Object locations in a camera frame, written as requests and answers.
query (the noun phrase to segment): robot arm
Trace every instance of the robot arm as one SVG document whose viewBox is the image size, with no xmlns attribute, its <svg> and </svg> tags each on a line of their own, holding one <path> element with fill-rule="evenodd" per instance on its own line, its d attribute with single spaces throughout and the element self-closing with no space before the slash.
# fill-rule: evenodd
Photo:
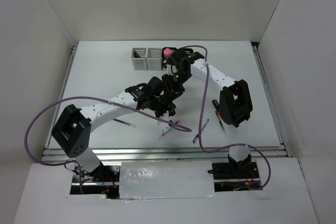
<svg viewBox="0 0 336 224">
<path fill-rule="evenodd" d="M 175 114 L 175 105 L 161 96 L 163 89 L 162 81 L 153 77 L 147 84 L 129 87 L 109 101 L 137 110 L 150 109 L 156 117 L 167 119 L 167 116 Z M 90 133 L 99 126 L 132 112 L 112 103 L 101 102 L 83 108 L 76 108 L 72 104 L 63 110 L 51 134 L 69 158 L 74 158 L 94 180 L 99 181 L 105 170 L 89 147 Z M 161 132 L 170 128 L 166 124 L 161 126 Z"/>
<path fill-rule="evenodd" d="M 176 86 L 184 90 L 178 83 L 195 76 L 206 81 L 207 69 L 204 57 L 198 52 L 186 55 L 184 49 L 178 49 L 171 55 L 171 62 L 177 66 L 177 73 L 172 75 L 172 80 L 176 81 Z M 232 143 L 246 143 L 247 121 L 253 109 L 251 97 L 246 81 L 236 81 L 214 66 L 208 64 L 209 82 L 208 85 L 219 96 L 219 114 L 227 124 L 227 131 Z M 247 146 L 234 146 L 229 150 L 229 162 L 232 169 L 238 173 L 251 163 L 251 155 Z"/>
</svg>

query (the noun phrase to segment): metal basket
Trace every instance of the metal basket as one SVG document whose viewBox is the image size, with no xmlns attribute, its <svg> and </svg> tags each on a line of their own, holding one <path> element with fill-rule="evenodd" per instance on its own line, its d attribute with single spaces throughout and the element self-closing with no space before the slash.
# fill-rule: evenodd
<svg viewBox="0 0 336 224">
<path fill-rule="evenodd" d="M 133 54 L 134 52 L 137 52 L 141 58 L 135 58 Z M 132 62 L 134 70 L 147 70 L 146 48 L 133 48 Z"/>
<path fill-rule="evenodd" d="M 148 70 L 160 71 L 162 70 L 162 48 L 149 48 L 147 54 Z"/>
</svg>

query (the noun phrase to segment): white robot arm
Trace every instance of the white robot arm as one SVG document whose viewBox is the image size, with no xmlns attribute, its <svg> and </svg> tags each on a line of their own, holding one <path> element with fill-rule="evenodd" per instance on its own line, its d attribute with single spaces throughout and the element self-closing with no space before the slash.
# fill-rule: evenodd
<svg viewBox="0 0 336 224">
<path fill-rule="evenodd" d="M 206 67 L 205 60 L 199 59 L 191 65 L 191 74 L 195 77 L 198 77 L 203 82 L 206 80 Z M 223 87 L 231 87 L 236 83 L 235 79 L 232 79 L 222 72 L 220 72 L 214 66 L 208 64 L 209 66 L 209 87 L 214 90 L 218 96 L 223 90 Z M 227 130 L 229 132 L 229 137 L 231 143 L 247 143 L 247 124 L 248 121 L 242 121 L 238 127 L 234 125 L 227 125 Z M 233 146 L 229 150 L 229 156 L 236 162 L 241 162 L 248 158 L 249 148 L 247 146 Z"/>
<path fill-rule="evenodd" d="M 111 102 L 123 104 L 131 108 L 136 109 L 138 101 L 130 93 L 122 92 L 118 96 L 109 99 Z M 112 103 L 97 103 L 95 105 L 83 107 L 80 113 L 84 118 L 90 119 L 91 129 L 90 133 L 93 132 L 98 127 L 103 124 L 112 121 L 122 115 L 133 113 L 132 110 L 125 109 L 120 106 L 113 105 Z M 169 113 L 166 112 L 160 118 L 164 120 L 169 120 Z M 158 121 L 158 128 L 161 133 L 166 133 L 171 129 L 171 127 Z M 93 153 L 92 149 L 87 146 L 85 149 L 84 145 L 79 145 L 79 147 L 74 148 L 72 151 L 76 157 L 76 161 L 80 163 L 88 173 L 92 173 L 101 164 L 97 156 Z"/>
</svg>

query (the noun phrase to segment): wire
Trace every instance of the wire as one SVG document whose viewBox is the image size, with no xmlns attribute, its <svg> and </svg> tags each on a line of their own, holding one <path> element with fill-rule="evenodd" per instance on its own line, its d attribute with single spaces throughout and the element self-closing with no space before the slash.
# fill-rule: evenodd
<svg viewBox="0 0 336 224">
<path fill-rule="evenodd" d="M 113 178 L 111 177 L 111 175 L 108 174 L 108 173 L 106 173 L 106 172 L 105 172 L 105 174 L 110 178 L 110 180 L 112 181 L 112 183 L 113 183 L 113 185 L 114 185 L 114 180 L 113 180 Z"/>
<path fill-rule="evenodd" d="M 143 86 L 145 86 L 145 85 L 146 85 L 146 83 L 143 82 L 143 83 L 139 83 L 138 85 L 136 85 L 136 87 L 137 87 L 137 88 L 140 88 L 140 87 L 143 87 Z"/>
<path fill-rule="evenodd" d="M 69 168 L 67 167 L 67 164 L 64 164 L 64 168 L 65 168 L 66 170 L 70 170 L 70 171 L 72 171 L 73 173 L 79 175 L 78 172 L 77 172 L 76 170 L 71 170 L 71 169 L 69 169 Z"/>
<path fill-rule="evenodd" d="M 82 188 L 82 177 L 81 177 L 81 167 L 79 163 L 76 163 L 78 165 L 78 171 L 79 171 L 79 190 L 81 194 L 83 193 L 83 188 Z"/>
<path fill-rule="evenodd" d="M 82 184 L 83 184 L 84 182 L 87 182 L 87 181 L 92 181 L 92 182 L 93 182 L 93 180 L 92 180 L 92 179 L 90 179 L 90 178 L 87 178 L 87 179 L 84 179 L 84 180 L 82 180 Z"/>
<path fill-rule="evenodd" d="M 252 181 L 255 179 L 254 173 L 249 170 L 249 172 L 252 174 Z"/>
<path fill-rule="evenodd" d="M 203 113 L 204 113 L 204 107 L 205 107 L 205 99 L 206 99 L 207 89 L 208 89 L 208 85 L 209 85 L 209 73 L 210 73 L 209 66 L 207 64 L 208 50 L 206 49 L 206 47 L 199 46 L 199 45 L 190 45 L 190 46 L 185 46 L 185 47 L 181 47 L 181 48 L 188 48 L 188 47 L 198 47 L 198 48 L 202 48 L 202 49 L 205 50 L 204 60 L 206 62 L 206 64 L 205 64 L 205 67 L 206 67 L 206 79 L 205 79 L 205 87 L 204 87 L 203 99 L 202 99 L 202 105 L 201 105 L 201 114 L 200 114 L 200 117 L 199 117 L 200 121 L 198 123 L 198 142 L 199 142 L 201 150 L 203 152 L 206 152 L 206 153 L 213 153 L 213 152 L 219 152 L 219 151 L 221 151 L 223 149 L 230 148 L 230 147 L 233 147 L 233 146 L 248 146 L 248 147 L 254 149 L 266 161 L 266 164 L 267 164 L 267 167 L 268 167 L 268 176 L 267 176 L 267 179 L 266 179 L 265 183 L 263 185 L 261 185 L 260 187 L 258 187 L 258 188 L 251 188 L 250 186 L 252 184 L 258 183 L 258 182 L 252 182 L 252 183 L 250 183 L 248 185 L 247 188 L 249 190 L 261 190 L 261 189 L 263 189 L 269 183 L 269 181 L 271 179 L 271 166 L 270 166 L 270 164 L 268 162 L 267 157 L 260 150 L 258 150 L 257 148 L 255 148 L 252 145 L 243 144 L 243 143 L 229 144 L 229 145 L 226 145 L 226 146 L 223 146 L 223 147 L 220 147 L 220 148 L 216 148 L 216 149 L 213 149 L 213 150 L 207 150 L 207 149 L 205 149 L 203 147 L 202 138 L 201 138 L 201 135 L 202 135 L 202 119 L 203 119 Z"/>
</svg>

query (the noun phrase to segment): white table surface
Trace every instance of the white table surface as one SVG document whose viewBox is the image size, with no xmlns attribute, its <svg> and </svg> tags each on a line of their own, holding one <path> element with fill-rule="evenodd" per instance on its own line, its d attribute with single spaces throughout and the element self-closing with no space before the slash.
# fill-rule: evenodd
<svg viewBox="0 0 336 224">
<path fill-rule="evenodd" d="M 272 177 L 263 191 L 231 191 L 210 198 L 109 200 L 69 195 L 72 172 L 32 164 L 14 224 L 229 223 L 318 224 L 296 158 L 270 158 Z M 267 166 L 258 159 L 261 181 Z"/>
<path fill-rule="evenodd" d="M 87 95 L 109 99 L 115 97 L 129 86 L 148 82 L 152 76 L 161 77 L 164 71 L 134 71 L 131 61 L 133 47 L 182 47 L 202 45 L 208 49 L 208 61 L 227 76 L 247 81 L 253 111 L 249 120 L 249 144 L 258 147 L 278 147 L 280 145 L 274 121 L 265 95 L 256 60 L 248 41 L 81 41 L 79 43 L 70 75 L 65 87 L 64 98 Z M 194 48 L 200 53 L 202 49 Z M 204 83 L 191 77 L 185 83 L 185 93 L 175 100 L 176 116 L 182 125 L 193 132 L 183 133 L 173 130 L 165 136 L 156 128 L 156 121 L 137 113 L 121 116 L 119 119 L 136 124 L 132 128 L 114 121 L 96 129 L 90 136 L 91 148 L 169 148 L 198 147 L 192 143 L 197 134 L 198 119 Z M 219 97 L 208 91 L 204 121 L 210 119 L 205 128 L 203 144 L 207 147 L 219 147 L 230 143 L 217 121 L 212 100 Z M 96 102 L 77 100 L 81 107 Z M 59 148 L 52 138 L 49 148 Z"/>
</svg>

